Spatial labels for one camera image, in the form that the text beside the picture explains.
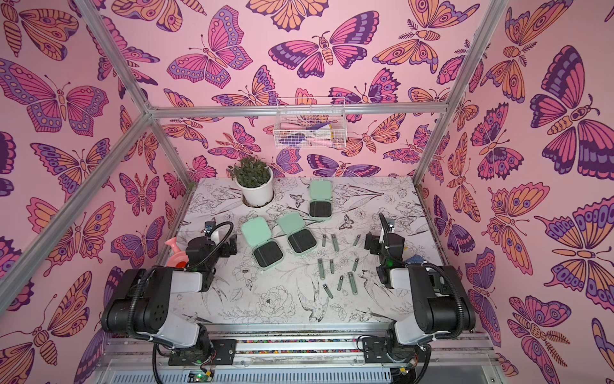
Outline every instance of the open case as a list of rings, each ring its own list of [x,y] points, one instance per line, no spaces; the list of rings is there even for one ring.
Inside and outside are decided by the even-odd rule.
[[[333,216],[333,183],[328,180],[314,180],[309,184],[309,215],[315,220],[328,220]]]
[[[256,217],[241,226],[245,240],[252,247],[258,267],[267,270],[284,258],[284,253],[275,240],[263,217]]]
[[[288,235],[288,243],[297,256],[302,256],[317,246],[313,233],[305,228],[305,221],[298,212],[285,214],[277,221]]]

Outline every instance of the metal rail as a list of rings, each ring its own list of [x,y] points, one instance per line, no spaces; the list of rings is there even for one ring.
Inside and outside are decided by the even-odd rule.
[[[448,95],[448,110],[443,118],[437,120],[437,124],[433,129],[433,132],[430,134],[429,142],[424,149],[424,153],[422,154],[422,159],[420,159],[420,163],[416,168],[416,172],[414,174],[414,185],[420,184],[426,169],[429,166],[437,147],[439,146],[439,142],[441,138],[446,133],[448,129],[448,124],[452,119],[452,116],[455,113],[456,106],[460,103],[463,94],[465,93],[465,89],[469,84],[469,80],[473,76],[473,72],[475,68],[477,68],[480,59],[482,58],[482,54],[486,50],[488,43],[491,40],[492,34],[495,31],[495,28],[499,22],[499,19],[505,13],[508,0],[492,0],[488,5],[488,9],[486,9],[486,15],[482,19],[480,26],[475,31],[473,43],[463,60],[462,67],[460,68],[458,76],[456,76],[456,81],[452,86],[450,94]]]

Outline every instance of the bird illustration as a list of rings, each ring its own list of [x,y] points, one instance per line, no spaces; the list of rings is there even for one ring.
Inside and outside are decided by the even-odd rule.
[[[320,300],[320,284],[314,284],[313,280],[311,280],[311,286],[313,286],[313,301],[308,300],[305,295],[303,295],[301,290],[298,288],[297,282],[298,300],[301,302],[304,310],[311,312],[309,315],[309,322],[313,323],[317,321],[319,323],[326,314],[326,308],[328,307],[328,296],[326,296],[326,301],[322,303]]]
[[[388,289],[386,289],[386,287],[384,287],[380,282],[379,282],[379,277],[377,276],[377,274],[375,272],[363,269],[362,273],[360,273],[358,275],[358,277],[365,279],[364,282],[364,286],[365,286],[365,290],[367,291],[367,293],[369,294],[369,296],[371,296],[371,298],[373,299],[373,301],[375,302],[375,304],[378,305],[379,308],[384,309],[384,307],[381,306],[381,304],[379,303],[380,300],[378,300],[375,297],[375,294],[377,291],[375,291],[375,287],[377,287],[380,291],[382,291],[386,296],[388,296],[388,299],[390,299],[390,294],[388,293]]]

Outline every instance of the green succulent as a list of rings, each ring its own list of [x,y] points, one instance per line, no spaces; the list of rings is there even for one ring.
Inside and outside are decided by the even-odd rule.
[[[269,167],[257,157],[246,157],[239,165],[229,166],[228,173],[245,188],[256,188],[266,184],[271,178]]]

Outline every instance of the mint green case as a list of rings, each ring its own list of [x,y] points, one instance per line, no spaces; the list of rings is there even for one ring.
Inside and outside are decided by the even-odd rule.
[[[305,220],[303,220],[303,218],[301,217],[301,214],[298,212],[292,212],[292,213],[287,213],[283,216],[281,216],[278,220],[277,220],[277,224],[279,224],[279,227],[281,228],[281,230],[287,235],[286,238],[288,239],[288,244],[290,245],[290,249],[292,249],[292,251],[294,252],[295,255],[297,256],[302,256],[308,252],[311,252],[312,250],[314,250],[317,247],[317,239],[316,239],[316,245],[314,245],[313,247],[307,249],[306,251],[303,251],[301,253],[297,253],[296,251],[294,251],[294,248],[292,247],[292,244],[290,244],[290,240],[289,237],[299,231],[301,231],[302,229],[305,228]]]
[[[329,202],[331,204],[331,213],[327,217],[311,216],[314,220],[326,221],[330,219],[332,214],[332,199],[333,199],[333,183],[328,180],[313,180],[309,184],[309,196],[311,202]]]
[[[256,256],[254,254],[256,249],[271,242],[276,243],[277,247],[279,248],[279,251],[282,253],[281,259],[266,267],[262,267],[256,259],[256,265],[260,270],[268,270],[270,268],[273,268],[275,265],[279,264],[284,259],[284,254],[281,250],[281,247],[279,247],[279,244],[275,240],[271,239],[273,237],[273,233],[266,224],[266,220],[264,219],[264,217],[258,216],[248,220],[245,224],[241,226],[241,231],[245,236],[247,244],[252,247],[252,256],[254,257],[254,259],[256,259]]]

